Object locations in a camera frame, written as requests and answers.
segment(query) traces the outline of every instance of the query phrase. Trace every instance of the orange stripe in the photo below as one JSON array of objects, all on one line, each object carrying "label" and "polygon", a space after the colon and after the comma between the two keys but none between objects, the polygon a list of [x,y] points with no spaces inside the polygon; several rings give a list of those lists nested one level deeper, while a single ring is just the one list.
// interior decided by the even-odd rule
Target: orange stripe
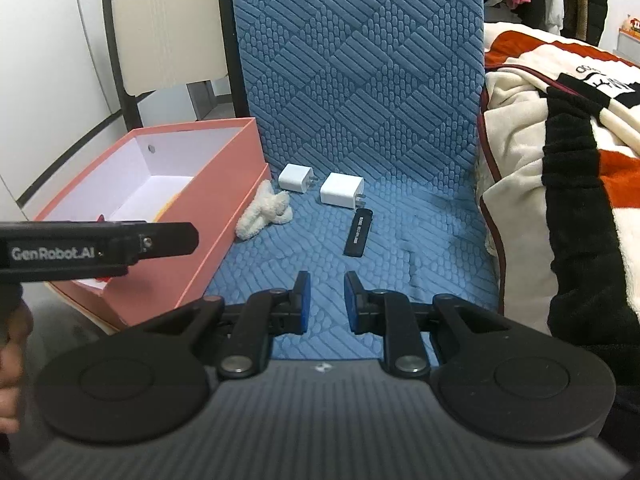
[{"label": "orange stripe", "polygon": [[600,150],[600,179],[611,207],[640,208],[640,159]]},{"label": "orange stripe", "polygon": [[494,68],[495,66],[501,65],[507,61],[507,58],[509,57],[518,58],[525,52],[531,52],[539,46],[546,44],[583,57],[591,57],[602,61],[622,61],[628,66],[635,66],[633,63],[628,62],[625,59],[620,59],[609,52],[603,52],[602,50],[589,45],[581,43],[561,43],[560,41],[547,43],[546,41],[517,32],[516,30],[507,30],[495,38],[489,52],[484,54],[484,65],[487,68]]}]

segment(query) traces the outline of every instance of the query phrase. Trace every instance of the open cardboard box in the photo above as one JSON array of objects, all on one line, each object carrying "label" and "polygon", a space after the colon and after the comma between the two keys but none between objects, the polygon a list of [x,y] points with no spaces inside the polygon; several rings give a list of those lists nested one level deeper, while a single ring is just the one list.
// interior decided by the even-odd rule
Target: open cardboard box
[{"label": "open cardboard box", "polygon": [[53,282],[92,316],[124,328],[201,297],[239,216],[270,178],[253,118],[140,128],[94,160],[36,220],[191,222],[193,254],[142,260],[127,276]]}]

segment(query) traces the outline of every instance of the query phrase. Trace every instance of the gray floor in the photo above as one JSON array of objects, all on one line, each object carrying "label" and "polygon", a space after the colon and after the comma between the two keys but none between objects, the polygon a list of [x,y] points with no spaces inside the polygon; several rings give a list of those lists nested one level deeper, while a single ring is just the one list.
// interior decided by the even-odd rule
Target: gray floor
[{"label": "gray floor", "polygon": [[33,313],[33,333],[25,352],[21,427],[17,434],[10,436],[12,456],[17,464],[28,460],[50,440],[33,397],[33,383],[39,371],[54,357],[104,336],[100,328],[43,283],[25,283],[23,298]]},{"label": "gray floor", "polygon": [[231,119],[236,116],[234,112],[233,103],[220,103],[212,111],[210,111],[205,120],[210,121],[213,119]]}]

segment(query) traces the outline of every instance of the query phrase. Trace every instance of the white fleece blanket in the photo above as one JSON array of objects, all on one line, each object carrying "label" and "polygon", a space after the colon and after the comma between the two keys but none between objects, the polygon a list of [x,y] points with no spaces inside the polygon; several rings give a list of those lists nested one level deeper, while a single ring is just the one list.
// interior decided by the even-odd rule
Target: white fleece blanket
[{"label": "white fleece blanket", "polygon": [[640,69],[486,24],[478,202],[505,316],[574,344],[640,345]]}]

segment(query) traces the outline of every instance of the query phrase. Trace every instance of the stuffed animal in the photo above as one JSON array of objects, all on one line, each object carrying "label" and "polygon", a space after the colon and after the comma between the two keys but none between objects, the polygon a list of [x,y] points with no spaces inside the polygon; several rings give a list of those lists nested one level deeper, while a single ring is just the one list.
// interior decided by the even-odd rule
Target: stuffed animal
[{"label": "stuffed animal", "polygon": [[248,240],[257,235],[269,224],[286,224],[293,218],[289,206],[289,193],[273,192],[269,180],[263,180],[258,186],[255,198],[242,213],[236,224],[236,235],[241,240]]}]

